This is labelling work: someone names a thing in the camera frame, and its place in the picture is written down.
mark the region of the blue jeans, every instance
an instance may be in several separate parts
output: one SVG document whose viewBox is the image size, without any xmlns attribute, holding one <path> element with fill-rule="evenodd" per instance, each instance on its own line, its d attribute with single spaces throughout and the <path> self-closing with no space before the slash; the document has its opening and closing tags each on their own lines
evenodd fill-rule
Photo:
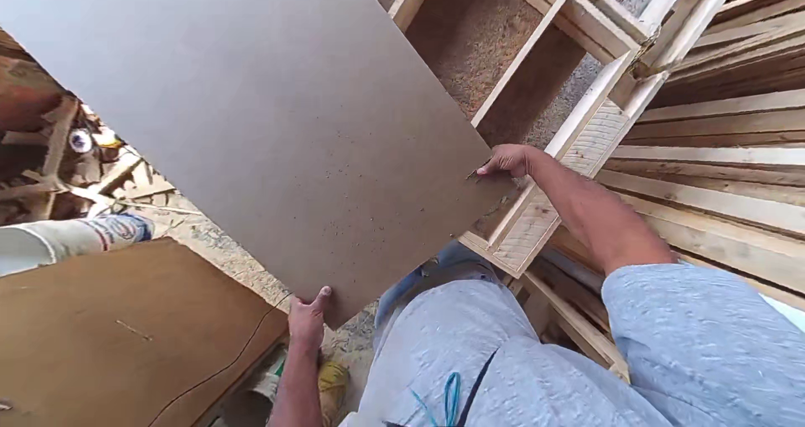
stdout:
<svg viewBox="0 0 805 427">
<path fill-rule="evenodd" d="M 383 322 L 388 318 L 394 310 L 397 302 L 406 294 L 408 294 L 417 284 L 423 282 L 428 277 L 428 273 L 435 273 L 436 271 L 445 270 L 450 267 L 455 267 L 463 263 L 477 263 L 487 271 L 469 271 L 467 275 L 457 277 L 458 279 L 487 279 L 498 282 L 498 278 L 494 276 L 494 269 L 492 264 L 483 257 L 472 252 L 468 247 L 453 240 L 445 245 L 438 254 L 436 254 L 437 264 L 435 266 L 428 266 L 423 268 L 419 265 L 408 276 L 402 278 L 397 284 L 391 286 L 386 293 L 380 297 L 380 302 L 377 304 L 377 314 L 374 316 L 374 328 L 379 329 Z"/>
</svg>

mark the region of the hardboard sheet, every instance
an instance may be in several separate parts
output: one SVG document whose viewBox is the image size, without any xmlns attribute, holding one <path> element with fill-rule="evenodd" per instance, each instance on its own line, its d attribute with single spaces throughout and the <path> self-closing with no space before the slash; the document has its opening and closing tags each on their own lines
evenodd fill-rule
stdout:
<svg viewBox="0 0 805 427">
<path fill-rule="evenodd" d="M 512 188 L 377 0 L 2 0 L 0 23 L 336 327 Z"/>
<path fill-rule="evenodd" d="M 5 276 L 0 425 L 190 426 L 286 332 L 170 238 Z"/>
</svg>

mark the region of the forearm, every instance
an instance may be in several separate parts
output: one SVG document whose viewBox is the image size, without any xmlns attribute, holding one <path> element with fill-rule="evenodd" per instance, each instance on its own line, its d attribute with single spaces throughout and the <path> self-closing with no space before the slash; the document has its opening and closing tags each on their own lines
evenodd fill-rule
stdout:
<svg viewBox="0 0 805 427">
<path fill-rule="evenodd" d="M 617 194 L 537 149 L 527 171 L 607 275 L 626 265 L 676 262 L 668 245 Z"/>
<path fill-rule="evenodd" d="M 321 427 L 318 351 L 291 338 L 268 427 Z"/>
</svg>

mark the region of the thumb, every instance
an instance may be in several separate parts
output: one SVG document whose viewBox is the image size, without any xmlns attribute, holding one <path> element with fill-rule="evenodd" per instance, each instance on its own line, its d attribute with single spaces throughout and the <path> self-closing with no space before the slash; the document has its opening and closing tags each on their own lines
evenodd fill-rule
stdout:
<svg viewBox="0 0 805 427">
<path fill-rule="evenodd" d="M 310 303 L 310 306 L 319 312 L 324 312 L 325 308 L 327 307 L 327 302 L 330 300 L 330 295 L 332 294 L 332 288 L 326 285 L 321 290 L 319 290 L 319 294 L 316 295 L 316 299 Z"/>
<path fill-rule="evenodd" d="M 500 166 L 500 155 L 496 153 L 492 155 L 492 158 L 490 158 L 489 161 L 486 162 L 486 164 L 479 167 L 477 171 L 475 171 L 475 173 L 478 175 L 491 174 L 492 172 L 495 172 L 495 170 L 497 170 L 499 166 Z"/>
</svg>

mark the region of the blue string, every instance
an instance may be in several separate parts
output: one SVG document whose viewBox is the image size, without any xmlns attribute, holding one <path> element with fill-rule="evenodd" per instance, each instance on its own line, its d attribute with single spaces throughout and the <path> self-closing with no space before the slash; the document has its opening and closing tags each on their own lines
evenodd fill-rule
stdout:
<svg viewBox="0 0 805 427">
<path fill-rule="evenodd" d="M 433 427 L 439 427 L 433 412 L 428 408 L 428 405 L 422 401 L 422 397 L 413 389 L 410 391 L 414 398 L 422 408 L 425 409 L 425 414 L 431 419 Z M 458 417 L 458 403 L 461 397 L 461 374 L 453 372 L 448 377 L 448 381 L 444 383 L 444 419 L 446 427 L 455 427 Z"/>
</svg>

